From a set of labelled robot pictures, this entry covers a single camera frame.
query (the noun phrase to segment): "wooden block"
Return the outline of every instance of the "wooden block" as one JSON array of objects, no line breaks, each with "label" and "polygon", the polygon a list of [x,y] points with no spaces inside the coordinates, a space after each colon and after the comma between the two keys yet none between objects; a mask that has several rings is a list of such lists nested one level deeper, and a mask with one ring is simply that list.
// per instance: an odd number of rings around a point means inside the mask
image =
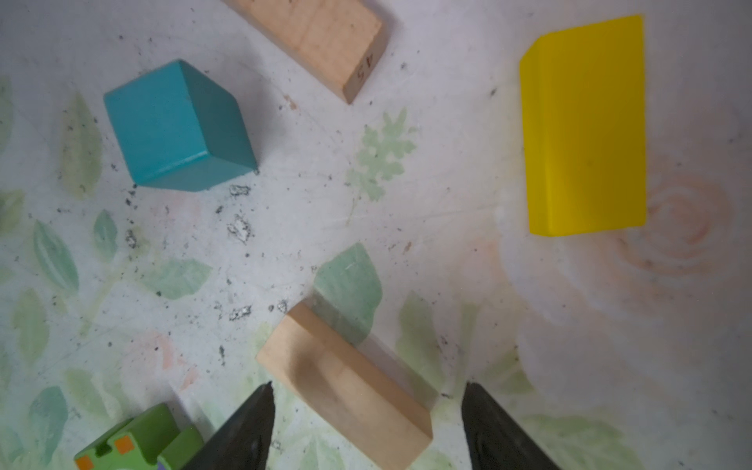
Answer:
[{"label": "wooden block", "polygon": [[353,102],[387,48],[360,0],[224,0],[331,91]]},{"label": "wooden block", "polygon": [[381,468],[405,470],[433,439],[429,412],[303,304],[256,360]]}]

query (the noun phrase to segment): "yellow rectangular block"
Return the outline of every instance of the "yellow rectangular block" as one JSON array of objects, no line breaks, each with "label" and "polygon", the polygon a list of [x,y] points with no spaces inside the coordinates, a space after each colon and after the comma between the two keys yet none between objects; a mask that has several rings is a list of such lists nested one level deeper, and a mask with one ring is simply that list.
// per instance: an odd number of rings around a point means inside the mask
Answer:
[{"label": "yellow rectangular block", "polygon": [[405,470],[433,440],[430,413],[303,304],[256,360],[380,468]]},{"label": "yellow rectangular block", "polygon": [[642,18],[540,37],[520,61],[530,232],[647,216]]},{"label": "yellow rectangular block", "polygon": [[331,91],[353,102],[387,48],[360,0],[224,0]]}]

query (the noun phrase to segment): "yellow block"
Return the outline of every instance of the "yellow block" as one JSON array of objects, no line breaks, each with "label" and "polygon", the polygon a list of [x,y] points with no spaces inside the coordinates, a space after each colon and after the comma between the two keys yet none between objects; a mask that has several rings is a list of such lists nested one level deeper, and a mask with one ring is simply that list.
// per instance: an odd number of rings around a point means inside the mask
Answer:
[{"label": "yellow block", "polygon": [[530,232],[645,222],[642,18],[540,37],[520,61]]}]

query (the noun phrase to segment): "orange square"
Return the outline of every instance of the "orange square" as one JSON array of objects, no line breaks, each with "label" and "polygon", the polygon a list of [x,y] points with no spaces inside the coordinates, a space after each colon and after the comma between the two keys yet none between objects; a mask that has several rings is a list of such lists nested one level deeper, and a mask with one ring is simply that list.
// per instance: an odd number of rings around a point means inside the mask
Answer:
[{"label": "orange square", "polygon": [[124,453],[128,453],[131,450],[135,449],[136,447],[133,445],[133,441],[131,441],[131,438],[127,435],[124,435],[122,438],[115,441],[115,448],[118,452],[120,452],[120,455],[123,455]]},{"label": "orange square", "polygon": [[78,470],[92,470],[94,468],[94,463],[92,463],[92,460],[87,455],[76,460],[76,465],[78,466]]}]

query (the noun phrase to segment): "green toy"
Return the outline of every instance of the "green toy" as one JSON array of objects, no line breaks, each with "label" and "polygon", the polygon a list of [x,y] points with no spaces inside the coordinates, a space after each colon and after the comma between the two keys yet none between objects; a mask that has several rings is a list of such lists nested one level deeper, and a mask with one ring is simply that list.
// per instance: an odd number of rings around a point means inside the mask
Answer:
[{"label": "green toy", "polygon": [[79,470],[180,470],[203,445],[195,427],[177,429],[162,403],[116,425],[74,460]]}]

